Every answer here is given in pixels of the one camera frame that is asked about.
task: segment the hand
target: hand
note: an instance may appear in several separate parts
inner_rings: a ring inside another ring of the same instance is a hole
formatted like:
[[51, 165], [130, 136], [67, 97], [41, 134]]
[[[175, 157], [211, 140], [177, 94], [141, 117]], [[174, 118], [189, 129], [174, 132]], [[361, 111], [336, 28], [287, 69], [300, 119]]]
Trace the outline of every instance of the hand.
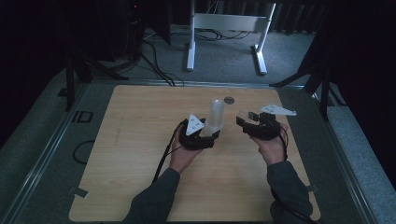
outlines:
[[[285, 124], [280, 124], [281, 127], [287, 131], [288, 126]], [[286, 137], [286, 132], [282, 129], [280, 131], [280, 135], [283, 139]], [[256, 138], [250, 136], [250, 138], [259, 145], [259, 152], [262, 154], [262, 158], [264, 159], [267, 166], [285, 160], [285, 152], [283, 150], [283, 143], [279, 137], [271, 139], [269, 141], [261, 140], [260, 138]]]
[[194, 158], [202, 152], [202, 150], [187, 150], [178, 142], [178, 136], [180, 135], [180, 129], [177, 130], [175, 139], [172, 143], [171, 162], [169, 167], [178, 171], [180, 174], [192, 163]]

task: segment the metal leg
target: metal leg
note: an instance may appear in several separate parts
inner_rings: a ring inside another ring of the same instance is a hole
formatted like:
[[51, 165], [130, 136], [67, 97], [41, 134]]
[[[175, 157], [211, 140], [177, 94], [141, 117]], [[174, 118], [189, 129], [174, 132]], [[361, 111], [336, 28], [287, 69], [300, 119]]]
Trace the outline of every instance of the metal leg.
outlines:
[[191, 0], [191, 40], [189, 46], [189, 56], [187, 59], [187, 70], [192, 71], [194, 69], [194, 58], [195, 58], [195, 25], [194, 25], [194, 16], [195, 16], [195, 0]]
[[264, 57], [262, 56], [262, 48], [264, 46], [265, 38], [267, 37], [268, 30], [270, 28], [271, 19], [274, 14], [275, 6], [276, 6], [275, 3], [268, 4], [268, 10], [265, 15], [267, 21], [265, 23], [264, 29], [262, 30], [262, 36], [260, 37], [259, 44], [254, 46], [257, 63], [259, 65], [259, 69], [260, 69], [260, 74], [262, 74], [262, 75], [267, 74], [267, 68], [265, 67]]

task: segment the forearm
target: forearm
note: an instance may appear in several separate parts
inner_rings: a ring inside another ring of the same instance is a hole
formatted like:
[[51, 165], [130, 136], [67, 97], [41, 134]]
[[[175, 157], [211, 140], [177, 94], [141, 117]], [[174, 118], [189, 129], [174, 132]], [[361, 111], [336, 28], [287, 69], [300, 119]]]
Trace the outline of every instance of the forearm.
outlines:
[[168, 168], [158, 180], [134, 197], [122, 223], [164, 223], [172, 208], [180, 174]]
[[[268, 166], [267, 172], [268, 183], [278, 199], [300, 214], [309, 217], [313, 208], [311, 202], [309, 202], [308, 191], [291, 163], [282, 161], [272, 164]], [[292, 223], [301, 221], [291, 213], [285, 212], [285, 209], [279, 203], [273, 204], [271, 214], [280, 223], [288, 223], [290, 219], [295, 219]]]

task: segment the translucent plastic bottle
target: translucent plastic bottle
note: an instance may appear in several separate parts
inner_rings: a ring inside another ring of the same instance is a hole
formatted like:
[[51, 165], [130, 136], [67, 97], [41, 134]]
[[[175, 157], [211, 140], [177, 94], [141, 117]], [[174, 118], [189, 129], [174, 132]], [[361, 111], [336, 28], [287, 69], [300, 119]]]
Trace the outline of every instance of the translucent plastic bottle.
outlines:
[[209, 114], [206, 117], [205, 127], [203, 129], [204, 136], [212, 136], [212, 133], [222, 131], [224, 125], [224, 102], [215, 99], [210, 104]]

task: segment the person's left hand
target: person's left hand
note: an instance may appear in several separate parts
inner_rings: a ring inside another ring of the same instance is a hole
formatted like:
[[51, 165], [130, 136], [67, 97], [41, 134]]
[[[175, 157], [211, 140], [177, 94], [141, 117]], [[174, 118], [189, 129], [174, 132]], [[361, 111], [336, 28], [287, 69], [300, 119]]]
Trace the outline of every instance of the person's left hand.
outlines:
[[172, 150], [174, 152], [171, 153], [171, 162], [169, 167], [178, 171], [180, 174], [189, 167], [194, 158], [203, 150], [187, 150], [178, 142], [178, 136], [180, 135], [180, 129], [178, 128], [177, 133], [175, 135], [175, 139], [172, 143]]

